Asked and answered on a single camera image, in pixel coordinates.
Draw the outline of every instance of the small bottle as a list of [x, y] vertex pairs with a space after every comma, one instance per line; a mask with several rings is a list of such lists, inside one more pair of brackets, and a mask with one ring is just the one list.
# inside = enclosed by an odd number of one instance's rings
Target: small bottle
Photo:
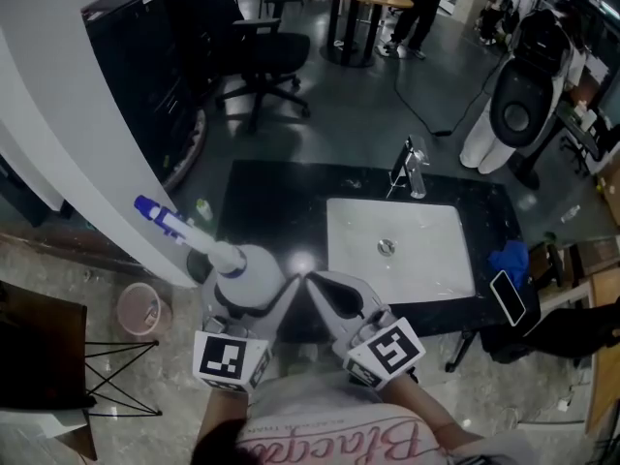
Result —
[[566, 224], [567, 222], [569, 222], [581, 209], [581, 206], [579, 205], [575, 205], [573, 208], [571, 208], [568, 212], [566, 212], [561, 218], [560, 220], [562, 221], [562, 224]]
[[574, 108], [574, 113], [576, 114], [577, 117], [581, 118], [585, 115], [585, 112], [588, 110], [588, 108], [585, 106], [585, 101], [581, 100], [579, 102], [577, 102], [576, 107]]
[[202, 198], [197, 199], [196, 210], [206, 222], [210, 222], [211, 219], [213, 219], [213, 211], [207, 200], [203, 200]]

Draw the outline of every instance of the white pillar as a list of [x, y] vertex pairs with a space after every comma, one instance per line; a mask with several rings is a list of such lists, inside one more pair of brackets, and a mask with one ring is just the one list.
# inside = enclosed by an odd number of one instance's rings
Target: white pillar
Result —
[[173, 208], [114, 102], [81, 20], [92, 0], [0, 0], [0, 120], [79, 213], [163, 279], [195, 286], [178, 246], [134, 210]]
[[0, 120], [0, 155], [49, 208], [56, 212], [60, 210], [64, 199], [24, 155], [2, 120]]

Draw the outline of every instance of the power cable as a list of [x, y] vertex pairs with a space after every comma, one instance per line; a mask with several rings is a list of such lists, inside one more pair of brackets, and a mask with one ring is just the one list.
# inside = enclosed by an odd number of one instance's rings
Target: power cable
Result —
[[426, 124], [426, 122], [424, 121], [424, 119], [422, 119], [419, 116], [419, 114], [416, 112], [416, 110], [411, 105], [409, 105], [407, 103], [407, 101], [403, 98], [403, 96], [401, 95], [400, 91], [398, 91], [398, 72], [400, 71], [400, 67], [396, 68], [396, 74], [394, 75], [394, 84], [393, 84], [394, 93], [396, 93], [396, 95], [398, 96], [398, 99], [402, 102], [402, 104], [416, 117], [416, 119], [419, 122], [421, 122], [421, 124], [424, 126], [424, 128], [426, 128], [426, 131], [428, 131], [429, 134], [431, 134], [432, 136], [438, 137], [438, 138], [450, 136], [452, 133], [454, 133], [454, 131], [456, 131], [456, 128], [458, 128], [460, 123], [463, 121], [463, 119], [467, 115], [467, 112], [469, 111], [470, 107], [480, 97], [480, 95], [482, 93], [485, 93], [486, 95], [489, 95], [489, 93], [486, 93], [486, 91], [485, 91], [486, 90], [486, 84], [491, 79], [493, 74], [495, 74], [495, 71], [497, 71], [497, 69], [500, 67], [500, 65], [502, 64], [502, 61], [504, 60], [504, 57], [506, 56], [507, 53], [508, 53], [507, 51], [504, 51], [500, 55], [500, 58], [498, 59], [497, 63], [491, 68], [489, 73], [484, 78], [484, 81], [482, 82], [482, 86], [480, 87], [480, 91], [476, 94], [476, 96], [474, 96], [474, 98], [472, 98], [470, 103], [467, 105], [467, 107], [463, 111], [463, 115], [461, 115], [461, 118], [458, 119], [456, 124], [454, 124], [454, 127], [452, 127], [452, 129], [449, 130], [449, 131], [446, 131], [446, 130], [444, 130], [444, 131], [431, 131], [430, 128], [428, 127], [428, 124]]

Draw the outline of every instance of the spray bottle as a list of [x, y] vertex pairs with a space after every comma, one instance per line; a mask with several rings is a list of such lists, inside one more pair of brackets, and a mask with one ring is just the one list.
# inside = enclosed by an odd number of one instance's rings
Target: spray bottle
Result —
[[242, 308], [263, 309], [284, 285], [282, 270], [264, 248], [252, 244], [233, 246], [225, 241], [216, 242], [192, 223], [183, 222], [179, 213], [174, 214], [169, 208], [143, 195], [136, 198], [134, 207], [177, 243], [187, 243], [196, 251], [208, 255], [218, 274], [219, 289], [231, 303]]

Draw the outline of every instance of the smartphone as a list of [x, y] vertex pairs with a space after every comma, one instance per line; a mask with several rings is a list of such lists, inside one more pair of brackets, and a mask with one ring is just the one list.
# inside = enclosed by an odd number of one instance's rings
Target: smartphone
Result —
[[525, 315], [525, 305], [505, 270], [501, 270], [491, 281], [491, 291], [502, 305], [511, 326], [516, 326]]

